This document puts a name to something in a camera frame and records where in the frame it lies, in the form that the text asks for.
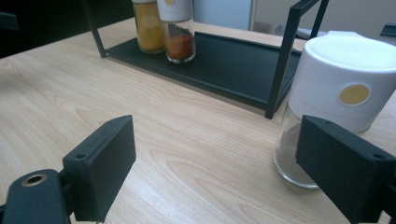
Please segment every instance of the black shelf tray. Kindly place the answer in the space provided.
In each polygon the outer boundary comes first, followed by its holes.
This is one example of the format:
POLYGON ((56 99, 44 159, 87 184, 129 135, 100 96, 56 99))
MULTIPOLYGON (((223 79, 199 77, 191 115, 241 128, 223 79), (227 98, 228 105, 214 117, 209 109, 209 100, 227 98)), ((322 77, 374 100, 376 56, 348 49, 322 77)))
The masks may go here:
MULTIPOLYGON (((143 53, 136 38, 105 49, 88 0, 81 0, 81 3, 101 57, 109 56, 258 107, 271 119, 291 87, 301 57, 300 52, 292 50, 300 19, 318 1, 301 0, 290 8, 281 48, 196 33, 195 58, 183 64, 168 62, 164 53, 143 53)), ((310 38, 318 34, 328 3, 329 0, 321 0, 310 38)))
MULTIPOLYGON (((142 52, 132 39, 107 50, 108 56, 235 101, 266 109, 280 48, 229 37, 195 33, 196 54, 188 63, 175 64, 165 53, 142 52)), ((301 53, 290 55, 289 69, 279 97, 284 98, 301 53)))

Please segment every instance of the yellow circle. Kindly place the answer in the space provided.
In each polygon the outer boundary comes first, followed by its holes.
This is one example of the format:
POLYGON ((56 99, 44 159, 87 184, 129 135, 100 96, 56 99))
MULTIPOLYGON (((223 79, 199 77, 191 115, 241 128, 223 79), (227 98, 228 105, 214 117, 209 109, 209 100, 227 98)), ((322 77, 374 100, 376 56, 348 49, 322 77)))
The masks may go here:
POLYGON ((348 86, 340 93, 341 101, 346 105, 358 105, 370 95, 370 90, 361 84, 348 86))
POLYGON ((172 6, 175 3, 175 0, 165 0, 166 5, 172 6))

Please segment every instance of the clear glass jar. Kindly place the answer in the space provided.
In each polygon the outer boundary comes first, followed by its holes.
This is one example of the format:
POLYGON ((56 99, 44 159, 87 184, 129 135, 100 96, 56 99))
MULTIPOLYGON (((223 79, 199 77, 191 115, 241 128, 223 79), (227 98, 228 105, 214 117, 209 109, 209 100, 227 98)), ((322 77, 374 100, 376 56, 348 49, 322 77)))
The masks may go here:
POLYGON ((186 63, 195 56, 193 20, 163 22, 166 57, 173 63, 186 63))
POLYGON ((285 179, 296 186, 306 189, 317 189, 318 185, 315 181, 296 162, 295 154, 300 128, 301 120, 291 111, 289 104, 287 104, 275 147, 274 161, 276 169, 285 179))
POLYGON ((146 53, 163 52, 163 27, 157 1, 135 0, 133 2, 139 48, 146 53))

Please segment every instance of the white jar lid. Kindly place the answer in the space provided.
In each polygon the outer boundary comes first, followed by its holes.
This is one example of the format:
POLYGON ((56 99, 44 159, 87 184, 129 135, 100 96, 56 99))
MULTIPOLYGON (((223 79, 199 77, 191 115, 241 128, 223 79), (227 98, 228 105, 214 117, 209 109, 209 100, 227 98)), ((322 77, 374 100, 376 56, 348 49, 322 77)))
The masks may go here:
POLYGON ((153 3, 157 2, 157 0, 132 0, 133 3, 153 3))
POLYGON ((396 90, 396 47, 351 32, 306 42, 289 95, 301 118, 328 119, 358 133, 370 128, 396 90))
POLYGON ((192 19, 192 0, 158 0, 161 21, 187 21, 192 19))

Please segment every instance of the light wood grain surface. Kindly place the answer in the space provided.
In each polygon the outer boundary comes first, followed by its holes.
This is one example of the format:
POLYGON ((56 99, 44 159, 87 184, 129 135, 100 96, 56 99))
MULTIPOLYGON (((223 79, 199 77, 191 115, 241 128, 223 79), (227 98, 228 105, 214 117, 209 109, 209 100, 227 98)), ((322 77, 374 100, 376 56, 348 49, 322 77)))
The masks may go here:
MULTIPOLYGON (((276 36, 196 24, 280 45, 276 36)), ((108 48, 134 20, 101 29, 108 48)), ((304 42, 297 41, 301 49, 304 42)), ((0 204, 17 178, 62 170, 62 157, 109 119, 133 115, 137 161, 106 223, 347 223, 321 190, 299 189, 273 164, 284 105, 261 111, 112 59, 91 33, 0 60, 0 204)), ((396 95, 364 138, 396 155, 396 95)), ((383 215, 380 222, 387 223, 383 215)))

